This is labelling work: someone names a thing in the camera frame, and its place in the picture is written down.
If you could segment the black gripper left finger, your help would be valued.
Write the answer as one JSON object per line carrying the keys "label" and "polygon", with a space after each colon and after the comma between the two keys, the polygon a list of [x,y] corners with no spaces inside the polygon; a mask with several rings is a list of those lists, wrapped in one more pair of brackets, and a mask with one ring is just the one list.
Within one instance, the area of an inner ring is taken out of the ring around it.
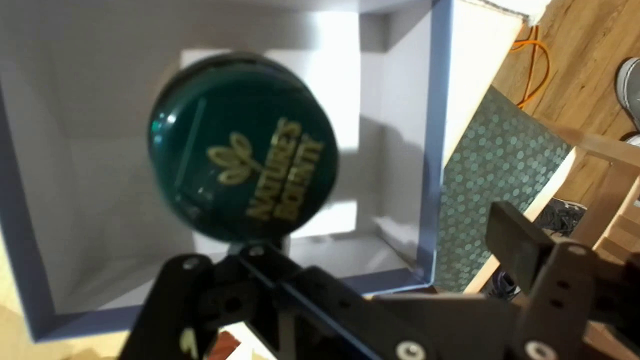
{"label": "black gripper left finger", "polygon": [[231,244],[230,257],[238,257],[253,275],[263,281],[280,281],[300,271],[300,267],[269,244]]}

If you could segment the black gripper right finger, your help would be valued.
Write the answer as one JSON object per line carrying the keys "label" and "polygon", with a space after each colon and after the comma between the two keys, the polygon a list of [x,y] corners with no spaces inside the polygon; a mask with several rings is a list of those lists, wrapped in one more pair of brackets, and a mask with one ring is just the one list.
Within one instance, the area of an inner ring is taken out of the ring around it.
{"label": "black gripper right finger", "polygon": [[552,240],[510,203],[491,203],[486,247],[531,299],[552,293],[593,296],[593,253],[576,240]]}

